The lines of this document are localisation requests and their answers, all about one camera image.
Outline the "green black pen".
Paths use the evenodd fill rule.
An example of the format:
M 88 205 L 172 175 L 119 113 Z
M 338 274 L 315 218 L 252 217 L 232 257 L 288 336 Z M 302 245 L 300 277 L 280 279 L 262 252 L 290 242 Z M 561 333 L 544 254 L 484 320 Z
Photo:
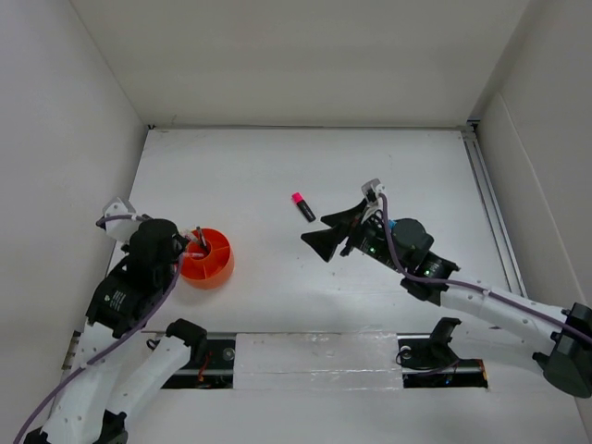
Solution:
M 203 250 L 204 250 L 206 253 L 209 253 L 209 252 L 210 252 L 210 249 L 209 249 L 209 247 L 208 247 L 207 240 L 206 240 L 206 239 L 205 239 L 205 237 L 204 237 L 203 230 L 202 230 L 200 227 L 197 227 L 195 230 L 196 230 L 196 232 L 197 232 L 197 235 L 196 235 L 196 238 L 198 239 L 198 240 L 197 240 L 197 243 L 198 243 L 198 244 L 201 246 L 201 248 L 202 248 L 202 249 L 203 249 Z

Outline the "pink black highlighter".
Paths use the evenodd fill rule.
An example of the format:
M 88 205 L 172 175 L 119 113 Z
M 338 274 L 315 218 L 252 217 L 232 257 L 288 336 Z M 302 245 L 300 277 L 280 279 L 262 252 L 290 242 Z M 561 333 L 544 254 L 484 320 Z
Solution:
M 312 223 L 312 222 L 316 221 L 315 214 L 313 213 L 312 209 L 310 208 L 308 203 L 305 201 L 305 199 L 302 197 L 302 195 L 299 192 L 293 193 L 291 195 L 291 200 L 296 205 L 296 207 L 299 209 L 299 211 L 301 212 L 301 214 L 303 215 L 303 217 L 306 219 L 307 222 Z

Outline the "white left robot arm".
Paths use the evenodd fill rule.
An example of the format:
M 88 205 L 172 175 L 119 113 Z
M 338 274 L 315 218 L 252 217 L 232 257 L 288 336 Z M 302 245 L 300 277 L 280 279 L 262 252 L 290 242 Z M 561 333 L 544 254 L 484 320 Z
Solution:
M 124 256 L 93 293 L 72 370 L 31 413 L 17 443 L 125 443 L 128 423 L 167 380 L 205 358 L 206 330 L 178 319 L 117 381 L 131 340 L 175 288 L 189 241 L 173 222 L 133 212 L 106 213 L 96 225 L 121 242 Z

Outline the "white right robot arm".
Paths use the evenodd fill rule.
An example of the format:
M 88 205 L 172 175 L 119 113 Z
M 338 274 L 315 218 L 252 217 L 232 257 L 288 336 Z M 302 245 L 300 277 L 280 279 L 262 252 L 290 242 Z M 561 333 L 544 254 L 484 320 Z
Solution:
M 521 343 L 506 352 L 512 362 L 580 399 L 591 396 L 591 309 L 529 301 L 478 279 L 464 277 L 452 261 L 432 252 L 433 237 L 416 219 L 389 217 L 385 194 L 349 210 L 323 216 L 326 228 L 302 241 L 325 262 L 357 250 L 401 274 L 416 300 L 471 315 Z

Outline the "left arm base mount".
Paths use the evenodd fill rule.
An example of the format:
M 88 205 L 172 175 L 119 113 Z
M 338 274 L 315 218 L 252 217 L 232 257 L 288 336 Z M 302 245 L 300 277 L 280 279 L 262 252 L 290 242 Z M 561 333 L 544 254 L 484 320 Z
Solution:
M 162 389 L 232 389 L 235 357 L 234 336 L 213 337 L 204 358 L 181 367 Z

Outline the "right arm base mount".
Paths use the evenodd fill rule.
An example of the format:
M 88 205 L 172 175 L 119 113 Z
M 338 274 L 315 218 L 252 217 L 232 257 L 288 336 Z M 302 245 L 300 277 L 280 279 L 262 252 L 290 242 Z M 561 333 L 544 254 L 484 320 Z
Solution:
M 395 362 L 402 369 L 405 389 L 488 388 L 482 360 L 460 358 L 450 349 L 435 352 L 427 343 L 427 338 L 399 340 Z

